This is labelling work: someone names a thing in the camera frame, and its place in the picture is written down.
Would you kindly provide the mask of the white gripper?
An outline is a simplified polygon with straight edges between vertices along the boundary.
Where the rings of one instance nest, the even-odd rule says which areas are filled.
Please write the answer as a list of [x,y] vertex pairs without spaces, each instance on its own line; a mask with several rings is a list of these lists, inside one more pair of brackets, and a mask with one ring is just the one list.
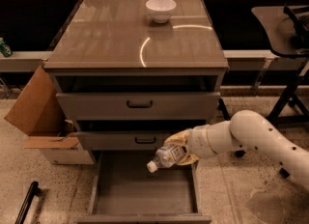
[[211,149],[208,139],[209,125],[196,126],[193,129],[186,129],[169,136],[164,145],[185,146],[187,144],[191,154],[185,154],[177,165],[184,166],[193,164],[199,158],[210,158],[215,156],[215,152]]

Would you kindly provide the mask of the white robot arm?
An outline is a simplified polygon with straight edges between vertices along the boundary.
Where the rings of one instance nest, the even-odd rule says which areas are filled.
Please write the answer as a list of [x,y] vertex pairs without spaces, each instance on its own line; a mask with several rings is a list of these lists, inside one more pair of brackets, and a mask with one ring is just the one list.
[[309,152],[292,143],[254,111],[242,110],[230,121],[180,131],[168,137],[164,145],[185,147],[187,155],[178,162],[179,165],[238,151],[240,147],[249,148],[278,162],[309,189]]

